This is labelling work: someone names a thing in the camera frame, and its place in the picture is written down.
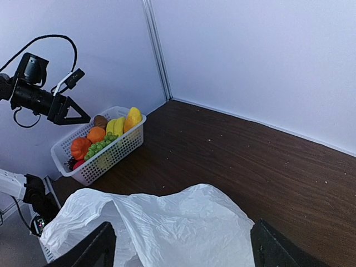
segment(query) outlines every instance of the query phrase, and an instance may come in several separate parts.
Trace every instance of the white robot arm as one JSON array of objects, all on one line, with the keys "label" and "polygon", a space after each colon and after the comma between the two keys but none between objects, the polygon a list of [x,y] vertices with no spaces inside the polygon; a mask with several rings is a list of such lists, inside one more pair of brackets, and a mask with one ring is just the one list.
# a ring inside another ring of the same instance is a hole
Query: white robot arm
[{"label": "white robot arm", "polygon": [[13,196],[32,205],[47,223],[53,220],[59,212],[48,195],[41,178],[30,174],[14,174],[0,169],[0,192]]},{"label": "white robot arm", "polygon": [[24,175],[0,169],[0,192],[23,200],[26,193],[26,182],[27,178]]}]

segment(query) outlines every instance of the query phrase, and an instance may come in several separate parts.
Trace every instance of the white wall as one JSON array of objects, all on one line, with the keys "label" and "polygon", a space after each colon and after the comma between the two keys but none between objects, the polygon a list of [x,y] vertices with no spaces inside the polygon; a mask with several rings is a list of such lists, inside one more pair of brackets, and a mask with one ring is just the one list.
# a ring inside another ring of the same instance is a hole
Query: white wall
[{"label": "white wall", "polygon": [[[0,65],[37,36],[70,36],[78,48],[77,67],[86,75],[67,95],[91,116],[115,105],[149,113],[165,102],[140,0],[2,1],[0,25]],[[50,61],[48,90],[71,69],[73,52],[65,40],[38,41],[27,51]],[[20,59],[5,72],[13,75]],[[50,148],[78,126],[56,126],[42,118],[30,130],[20,128],[6,101],[0,101],[0,113],[0,168],[59,175]],[[24,123],[35,119],[31,111],[19,114]]]},{"label": "white wall", "polygon": [[356,154],[356,4],[152,0],[173,96]]}]

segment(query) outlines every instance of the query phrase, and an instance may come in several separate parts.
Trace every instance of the plastic basket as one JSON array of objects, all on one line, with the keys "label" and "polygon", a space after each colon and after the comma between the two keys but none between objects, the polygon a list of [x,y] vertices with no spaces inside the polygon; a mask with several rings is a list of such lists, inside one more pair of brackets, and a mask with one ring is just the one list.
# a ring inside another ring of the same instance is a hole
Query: plastic basket
[{"label": "plastic basket", "polygon": [[[126,117],[130,110],[124,107],[112,107],[101,115],[108,120],[119,117]],[[72,157],[72,141],[78,137],[86,137],[90,129],[94,127],[93,121],[76,131],[67,135],[51,148],[51,155],[58,170],[65,177],[72,176],[83,185],[90,185],[101,175],[108,171],[113,165],[130,154],[133,150],[141,146],[144,142],[144,122],[146,116],[142,115],[142,121],[130,131],[106,146],[99,153],[71,171],[65,163]]]}]

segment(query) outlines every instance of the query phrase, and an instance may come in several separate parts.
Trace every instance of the banana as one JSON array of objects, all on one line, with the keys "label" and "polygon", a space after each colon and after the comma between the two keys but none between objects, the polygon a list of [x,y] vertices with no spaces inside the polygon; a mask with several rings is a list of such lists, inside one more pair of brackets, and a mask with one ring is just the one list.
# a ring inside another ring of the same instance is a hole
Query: banana
[{"label": "banana", "polygon": [[118,118],[115,121],[115,125],[113,127],[113,134],[114,135],[118,135],[119,137],[123,135],[123,125],[124,125],[124,123],[125,123],[125,118],[124,117]]},{"label": "banana", "polygon": [[115,122],[116,122],[116,119],[114,118],[113,120],[109,121],[108,124],[106,125],[106,134],[108,132],[111,132],[112,134],[114,134],[113,132],[113,128],[115,126]]}]

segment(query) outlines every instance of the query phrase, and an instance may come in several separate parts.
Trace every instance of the floor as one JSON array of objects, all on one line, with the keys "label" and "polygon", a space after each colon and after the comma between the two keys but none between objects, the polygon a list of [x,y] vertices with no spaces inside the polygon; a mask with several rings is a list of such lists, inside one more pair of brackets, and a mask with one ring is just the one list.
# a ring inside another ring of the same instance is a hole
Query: floor
[{"label": "floor", "polygon": [[[21,207],[26,221],[31,220],[27,205]],[[0,266],[42,267],[47,264],[38,238],[29,235],[17,211],[0,227]]]},{"label": "floor", "polygon": [[[209,183],[331,266],[356,262],[356,158],[266,126],[170,101],[145,143],[90,187],[167,195]],[[65,201],[81,185],[54,183]]]}]

